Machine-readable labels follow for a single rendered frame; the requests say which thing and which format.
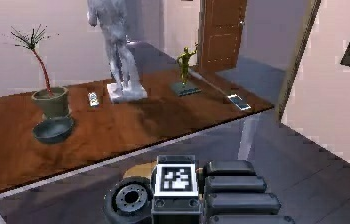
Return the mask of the golden figurine on dark base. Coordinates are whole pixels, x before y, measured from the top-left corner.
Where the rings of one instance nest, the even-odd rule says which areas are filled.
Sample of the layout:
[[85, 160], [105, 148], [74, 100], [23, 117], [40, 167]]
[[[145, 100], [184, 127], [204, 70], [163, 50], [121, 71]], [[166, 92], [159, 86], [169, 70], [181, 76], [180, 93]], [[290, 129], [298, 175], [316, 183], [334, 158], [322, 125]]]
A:
[[193, 83], [188, 81], [189, 77], [189, 61], [190, 58], [197, 53], [197, 49], [190, 51], [188, 47], [183, 48], [183, 53], [179, 55], [176, 59], [176, 62], [180, 70], [180, 82], [173, 83], [171, 89], [174, 93], [179, 96], [186, 96], [198, 93], [200, 89], [196, 87]]

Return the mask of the white remote control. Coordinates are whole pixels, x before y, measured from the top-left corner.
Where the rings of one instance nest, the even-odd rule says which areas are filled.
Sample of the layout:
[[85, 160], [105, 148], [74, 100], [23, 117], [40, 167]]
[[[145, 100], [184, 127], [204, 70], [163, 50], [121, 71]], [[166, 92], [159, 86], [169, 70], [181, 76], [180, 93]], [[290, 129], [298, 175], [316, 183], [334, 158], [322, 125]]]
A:
[[91, 107], [96, 107], [99, 105], [99, 100], [98, 100], [97, 94], [95, 92], [90, 92], [88, 94], [88, 99], [89, 99], [89, 105]]

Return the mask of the potted plant with red stem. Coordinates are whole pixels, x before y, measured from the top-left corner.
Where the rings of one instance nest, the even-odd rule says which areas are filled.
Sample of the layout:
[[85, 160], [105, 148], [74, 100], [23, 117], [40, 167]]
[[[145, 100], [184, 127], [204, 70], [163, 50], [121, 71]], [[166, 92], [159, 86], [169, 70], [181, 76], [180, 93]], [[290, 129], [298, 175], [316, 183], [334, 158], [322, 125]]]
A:
[[43, 77], [44, 88], [34, 91], [31, 94], [31, 100], [40, 108], [43, 118], [68, 117], [71, 113], [68, 102], [69, 90], [64, 86], [51, 85], [46, 63], [37, 50], [42, 41], [51, 38], [51, 35], [47, 33], [47, 27], [39, 24], [36, 28], [32, 28], [30, 33], [27, 33], [12, 26], [9, 34], [0, 32], [0, 36], [13, 40], [13, 43], [3, 42], [3, 45], [26, 49], [35, 57]]

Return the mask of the brown wooden door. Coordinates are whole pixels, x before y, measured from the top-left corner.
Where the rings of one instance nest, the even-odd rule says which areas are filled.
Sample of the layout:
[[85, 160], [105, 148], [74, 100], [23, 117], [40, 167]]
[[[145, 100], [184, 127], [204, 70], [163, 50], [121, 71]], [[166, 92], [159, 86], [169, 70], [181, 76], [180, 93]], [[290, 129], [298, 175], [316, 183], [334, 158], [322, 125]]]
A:
[[236, 67], [245, 24], [247, 0], [201, 0], [199, 69]]

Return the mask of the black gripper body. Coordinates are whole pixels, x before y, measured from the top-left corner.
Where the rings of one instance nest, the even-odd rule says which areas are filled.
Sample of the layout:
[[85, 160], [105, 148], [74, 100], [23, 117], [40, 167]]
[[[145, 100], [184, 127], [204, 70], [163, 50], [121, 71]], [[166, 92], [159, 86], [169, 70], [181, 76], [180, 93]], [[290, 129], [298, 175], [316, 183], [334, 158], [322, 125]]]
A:
[[151, 224], [152, 199], [148, 178], [124, 178], [104, 196], [105, 219], [108, 224]]

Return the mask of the white human statue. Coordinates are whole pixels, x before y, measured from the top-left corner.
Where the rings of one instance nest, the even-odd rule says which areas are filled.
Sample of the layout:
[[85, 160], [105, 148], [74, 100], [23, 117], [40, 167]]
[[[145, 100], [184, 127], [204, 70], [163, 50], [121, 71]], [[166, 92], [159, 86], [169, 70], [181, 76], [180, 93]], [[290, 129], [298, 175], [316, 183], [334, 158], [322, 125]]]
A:
[[107, 84], [112, 103], [144, 99], [135, 58], [127, 48], [127, 7], [125, 0], [87, 0], [88, 24], [100, 26], [114, 82]]

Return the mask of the black phone with white rim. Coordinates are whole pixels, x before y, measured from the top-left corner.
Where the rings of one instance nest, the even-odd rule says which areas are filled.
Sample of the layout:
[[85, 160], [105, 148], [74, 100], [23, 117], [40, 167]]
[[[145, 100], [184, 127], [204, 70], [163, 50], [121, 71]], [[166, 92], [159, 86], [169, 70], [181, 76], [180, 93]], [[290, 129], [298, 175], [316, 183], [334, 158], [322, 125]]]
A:
[[244, 111], [250, 109], [251, 106], [237, 94], [232, 94], [228, 96], [228, 99], [240, 110]]

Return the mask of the brown wooden table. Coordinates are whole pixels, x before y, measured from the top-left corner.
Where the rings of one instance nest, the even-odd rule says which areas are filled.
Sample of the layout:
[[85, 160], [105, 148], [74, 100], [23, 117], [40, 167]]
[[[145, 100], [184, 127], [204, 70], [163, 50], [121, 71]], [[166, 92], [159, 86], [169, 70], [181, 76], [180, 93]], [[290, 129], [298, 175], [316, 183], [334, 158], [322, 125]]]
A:
[[[178, 97], [171, 83], [176, 70], [145, 74], [145, 99], [113, 104], [105, 81], [72, 85], [72, 134], [58, 144], [42, 144], [32, 130], [42, 119], [29, 93], [0, 97], [0, 193], [95, 164], [216, 125], [266, 111], [271, 103], [214, 73], [194, 83], [199, 93]], [[99, 105], [89, 105], [88, 94]], [[250, 109], [240, 110], [228, 96], [237, 94]]]

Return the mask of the dark grey bowl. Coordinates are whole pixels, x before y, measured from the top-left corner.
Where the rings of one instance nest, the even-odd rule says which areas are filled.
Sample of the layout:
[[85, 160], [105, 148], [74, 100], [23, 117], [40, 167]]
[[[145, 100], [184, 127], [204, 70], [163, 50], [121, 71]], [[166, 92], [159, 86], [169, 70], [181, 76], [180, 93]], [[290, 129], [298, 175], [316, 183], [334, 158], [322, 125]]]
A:
[[74, 128], [74, 120], [69, 117], [56, 117], [38, 123], [32, 130], [36, 140], [43, 144], [56, 144], [67, 139]]

